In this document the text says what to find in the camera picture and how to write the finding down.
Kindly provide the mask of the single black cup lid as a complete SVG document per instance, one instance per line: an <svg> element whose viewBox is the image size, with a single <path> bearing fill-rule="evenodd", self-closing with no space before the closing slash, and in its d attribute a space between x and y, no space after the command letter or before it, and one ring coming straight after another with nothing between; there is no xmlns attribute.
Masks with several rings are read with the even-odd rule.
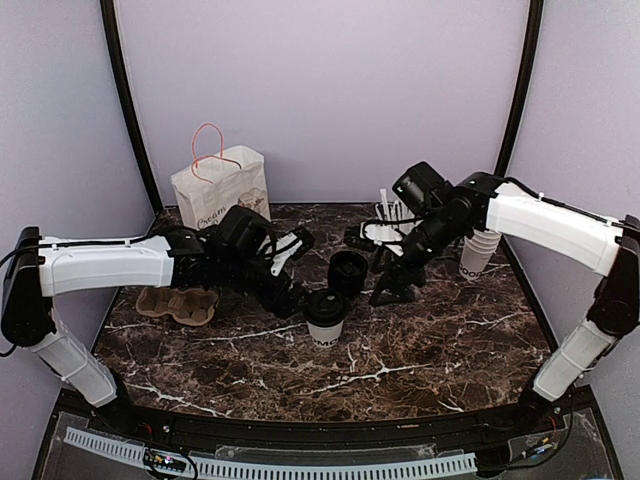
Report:
<svg viewBox="0 0 640 480"><path fill-rule="evenodd" d="M333 327L345 319L348 308L348 301L340 292L325 288L309 294L302 312L304 318L315 326Z"/></svg>

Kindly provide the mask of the single white paper cup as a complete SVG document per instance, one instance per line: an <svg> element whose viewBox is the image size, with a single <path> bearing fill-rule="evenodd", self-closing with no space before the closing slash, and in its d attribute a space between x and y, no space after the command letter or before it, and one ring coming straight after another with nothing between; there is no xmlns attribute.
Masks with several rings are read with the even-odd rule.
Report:
<svg viewBox="0 0 640 480"><path fill-rule="evenodd" d="M311 320L306 321L312 343L319 348L331 348L339 341L343 320Z"/></svg>

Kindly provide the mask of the brown pulp cup carrier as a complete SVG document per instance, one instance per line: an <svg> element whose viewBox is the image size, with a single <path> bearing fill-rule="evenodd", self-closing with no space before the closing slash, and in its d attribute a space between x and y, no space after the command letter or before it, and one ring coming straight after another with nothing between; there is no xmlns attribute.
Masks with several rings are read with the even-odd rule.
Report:
<svg viewBox="0 0 640 480"><path fill-rule="evenodd" d="M168 315L181 325L201 327L214 318L219 301L220 294L215 290L144 287L135 308L144 316Z"/></svg>

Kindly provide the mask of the white paper takeout bag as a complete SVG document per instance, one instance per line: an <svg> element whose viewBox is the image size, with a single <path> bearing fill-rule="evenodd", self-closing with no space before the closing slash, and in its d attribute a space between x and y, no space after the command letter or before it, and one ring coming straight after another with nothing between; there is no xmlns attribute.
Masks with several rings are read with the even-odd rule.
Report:
<svg viewBox="0 0 640 480"><path fill-rule="evenodd" d="M170 178L184 226L196 230L219 223L231 207L247 207L270 219L264 156L246 146L217 154L196 153L191 141L191 164Z"/></svg>

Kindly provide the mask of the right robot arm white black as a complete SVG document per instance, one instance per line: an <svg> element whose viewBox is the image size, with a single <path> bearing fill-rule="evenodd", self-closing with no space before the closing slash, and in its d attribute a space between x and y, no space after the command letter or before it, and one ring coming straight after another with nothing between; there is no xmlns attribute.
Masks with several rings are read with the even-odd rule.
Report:
<svg viewBox="0 0 640 480"><path fill-rule="evenodd" d="M548 403L639 325L639 221L605 217L536 193L513 177L476 172L453 185L429 164L409 168L393 192L412 213L412 229L399 232L398 220L369 220L360 236L388 248L392 259L370 298L382 304L413 299L412 286L424 284L424 267L454 240L496 233L526 240L566 256L600 275L594 302L584 319L545 361L531 381L529 395L510 413L521 434L534 432L549 416Z"/></svg>

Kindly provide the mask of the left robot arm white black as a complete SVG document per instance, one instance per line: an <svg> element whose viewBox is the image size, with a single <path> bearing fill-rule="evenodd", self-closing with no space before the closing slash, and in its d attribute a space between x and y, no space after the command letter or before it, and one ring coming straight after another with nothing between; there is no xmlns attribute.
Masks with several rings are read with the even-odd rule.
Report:
<svg viewBox="0 0 640 480"><path fill-rule="evenodd" d="M1 332L79 392L120 436L141 427L115 373L64 322L58 297L105 298L121 287L226 287L254 298L267 312L289 318L308 293L285 266L315 243L303 226L279 234L258 213L234 206L216 225L185 226L139 237L63 239L24 228L1 264Z"/></svg>

